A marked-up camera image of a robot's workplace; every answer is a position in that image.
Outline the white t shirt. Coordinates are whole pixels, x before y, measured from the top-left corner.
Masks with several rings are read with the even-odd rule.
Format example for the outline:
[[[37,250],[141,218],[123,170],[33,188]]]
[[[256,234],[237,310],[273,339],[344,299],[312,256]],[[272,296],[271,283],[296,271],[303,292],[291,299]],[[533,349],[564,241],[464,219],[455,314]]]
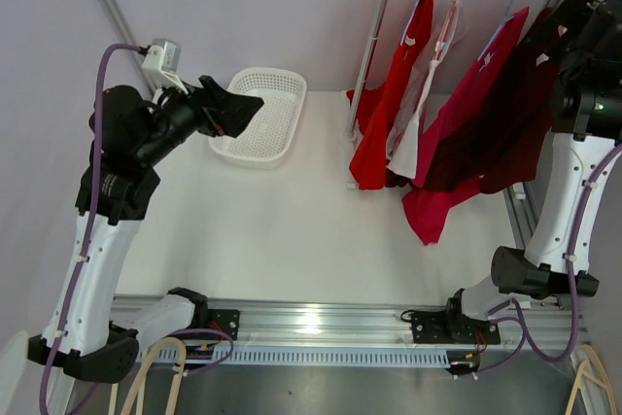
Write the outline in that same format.
[[[461,20],[462,8],[463,0],[456,28],[459,30],[458,41],[464,37],[466,28]],[[409,80],[386,142],[387,169],[407,180],[414,179],[416,176],[419,137],[423,131],[422,121],[425,119],[426,101],[436,69],[444,60],[444,58],[442,61],[433,59],[435,43],[442,24],[434,28],[431,38],[411,66]]]

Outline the dark maroon t shirt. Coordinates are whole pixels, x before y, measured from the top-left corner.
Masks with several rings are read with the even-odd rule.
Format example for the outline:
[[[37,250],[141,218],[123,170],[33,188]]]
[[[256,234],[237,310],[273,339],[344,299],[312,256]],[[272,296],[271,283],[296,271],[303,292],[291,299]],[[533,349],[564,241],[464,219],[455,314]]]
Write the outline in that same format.
[[[495,193],[536,175],[552,124],[549,100],[559,72],[558,63],[545,56],[560,38],[556,28],[544,26],[552,18],[550,8],[537,15],[485,98],[468,153],[482,193]]]

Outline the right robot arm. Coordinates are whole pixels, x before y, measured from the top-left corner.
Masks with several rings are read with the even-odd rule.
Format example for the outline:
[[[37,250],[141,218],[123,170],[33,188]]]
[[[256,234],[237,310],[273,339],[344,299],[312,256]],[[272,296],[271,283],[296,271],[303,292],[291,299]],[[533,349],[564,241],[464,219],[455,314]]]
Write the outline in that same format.
[[[363,208],[330,198],[312,169],[288,186],[248,177],[219,197],[232,213],[217,236],[229,256],[261,266],[313,265],[322,254],[416,259],[439,241],[454,207],[531,180],[551,135],[551,179],[530,243],[498,248],[490,275],[448,300],[442,329],[461,342],[494,304],[598,288],[589,242],[621,151],[621,3],[564,0],[533,24],[527,10],[510,15],[437,113],[427,107],[430,88],[459,14],[451,9],[436,25],[433,8],[416,1],[383,85],[348,92],[360,132],[348,171]]]

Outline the beige hanger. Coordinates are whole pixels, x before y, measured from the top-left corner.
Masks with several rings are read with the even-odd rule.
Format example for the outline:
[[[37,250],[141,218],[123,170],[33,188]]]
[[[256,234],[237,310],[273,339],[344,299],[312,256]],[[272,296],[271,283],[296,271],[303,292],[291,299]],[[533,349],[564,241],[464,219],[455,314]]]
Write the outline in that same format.
[[[174,350],[172,363],[157,363],[156,360],[162,350]],[[174,414],[176,411],[179,393],[186,371],[187,351],[184,343],[176,337],[164,337],[142,355],[140,367],[135,374],[130,388],[127,391],[121,407],[121,414],[143,414],[145,409],[146,389],[148,377],[153,373],[167,372],[172,375],[172,382],[164,409],[165,414]]]
[[[617,414],[611,382],[595,350],[584,344],[570,358],[574,380],[565,414]]]

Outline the beige hanger bottom left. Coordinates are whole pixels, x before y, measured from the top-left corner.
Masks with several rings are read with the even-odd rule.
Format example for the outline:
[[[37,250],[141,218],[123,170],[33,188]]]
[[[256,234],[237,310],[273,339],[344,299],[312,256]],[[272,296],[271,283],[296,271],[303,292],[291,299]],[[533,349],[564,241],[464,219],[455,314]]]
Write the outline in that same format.
[[[156,360],[162,350],[174,350],[172,363],[157,363]],[[176,411],[179,393],[186,371],[187,351],[184,343],[176,337],[164,337],[142,355],[140,367],[135,374],[130,388],[127,391],[121,407],[121,414],[143,414],[145,409],[146,389],[148,377],[153,373],[167,372],[172,375],[172,382],[164,409],[165,414],[174,414]]]

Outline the beige hanger bottom right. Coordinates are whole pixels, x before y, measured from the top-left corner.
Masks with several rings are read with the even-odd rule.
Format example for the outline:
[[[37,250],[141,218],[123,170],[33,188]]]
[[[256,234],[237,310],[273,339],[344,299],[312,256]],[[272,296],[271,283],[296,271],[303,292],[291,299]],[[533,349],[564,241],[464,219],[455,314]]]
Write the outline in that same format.
[[[584,344],[570,358],[574,380],[565,414],[617,414],[611,382],[595,350]]]

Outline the pink t shirt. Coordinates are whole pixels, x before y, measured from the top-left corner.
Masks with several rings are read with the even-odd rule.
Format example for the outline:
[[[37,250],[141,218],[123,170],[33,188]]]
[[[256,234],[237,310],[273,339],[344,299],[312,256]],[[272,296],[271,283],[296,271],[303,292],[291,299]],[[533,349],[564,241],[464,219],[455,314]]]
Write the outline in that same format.
[[[480,193],[475,164],[468,160],[469,145],[477,135],[485,98],[515,49],[529,13],[525,7],[502,23],[419,139],[416,174],[402,207],[424,245],[439,241],[454,206]]]

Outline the white perforated plastic basket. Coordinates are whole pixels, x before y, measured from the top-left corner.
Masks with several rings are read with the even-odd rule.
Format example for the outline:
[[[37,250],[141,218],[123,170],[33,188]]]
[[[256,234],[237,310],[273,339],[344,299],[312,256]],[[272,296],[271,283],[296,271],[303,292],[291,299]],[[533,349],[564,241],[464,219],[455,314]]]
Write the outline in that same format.
[[[211,138],[211,150],[233,165],[265,170],[280,166],[292,144],[303,109],[305,79],[293,71],[251,67],[238,72],[227,90],[259,97],[263,106],[238,137]]]

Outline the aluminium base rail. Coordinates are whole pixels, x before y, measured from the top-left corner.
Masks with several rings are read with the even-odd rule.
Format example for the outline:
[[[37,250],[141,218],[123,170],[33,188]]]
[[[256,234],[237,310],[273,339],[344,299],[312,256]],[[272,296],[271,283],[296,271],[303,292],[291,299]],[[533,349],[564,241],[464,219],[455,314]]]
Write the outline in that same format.
[[[157,295],[120,294],[114,298],[112,320],[159,301]],[[391,348],[414,347],[411,325],[399,316],[407,305],[327,304],[307,302],[208,298],[210,309],[241,312],[237,342],[242,345]],[[545,352],[563,350],[570,337],[570,311],[537,304],[524,311],[536,345]],[[494,350],[515,347],[521,329],[500,323],[501,344]]]

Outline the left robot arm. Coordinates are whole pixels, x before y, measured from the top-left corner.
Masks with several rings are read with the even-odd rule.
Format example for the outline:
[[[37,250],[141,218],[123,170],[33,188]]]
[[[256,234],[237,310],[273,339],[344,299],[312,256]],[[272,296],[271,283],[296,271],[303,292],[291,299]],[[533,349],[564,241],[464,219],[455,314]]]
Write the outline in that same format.
[[[27,358],[79,381],[119,383],[141,350],[177,331],[203,335],[212,321],[204,294],[183,287],[138,313],[111,321],[122,266],[160,183],[156,166],[194,133],[236,138],[262,109],[253,95],[227,91],[211,77],[183,93],[167,89],[157,103],[132,86],[102,94],[102,148],[92,150],[76,200],[74,257],[46,329],[28,341]]]

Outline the pink wire hanger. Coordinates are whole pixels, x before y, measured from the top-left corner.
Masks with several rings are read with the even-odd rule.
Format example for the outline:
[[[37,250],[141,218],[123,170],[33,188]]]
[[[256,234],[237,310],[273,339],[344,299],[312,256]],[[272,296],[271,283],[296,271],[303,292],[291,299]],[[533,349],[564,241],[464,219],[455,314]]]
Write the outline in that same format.
[[[443,21],[439,36],[434,47],[434,57],[436,61],[442,61],[449,51],[454,39],[456,28],[459,21],[459,13],[462,0],[453,0]]]

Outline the red t shirt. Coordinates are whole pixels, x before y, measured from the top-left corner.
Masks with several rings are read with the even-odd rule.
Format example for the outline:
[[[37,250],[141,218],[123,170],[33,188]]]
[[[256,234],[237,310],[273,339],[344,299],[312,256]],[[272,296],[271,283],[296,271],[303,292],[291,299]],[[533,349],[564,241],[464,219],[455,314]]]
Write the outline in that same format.
[[[349,171],[361,190],[381,190],[386,185],[386,143],[412,66],[432,35],[433,10],[434,0],[417,0],[385,82],[376,89],[363,91],[357,113],[362,138],[349,164]]]

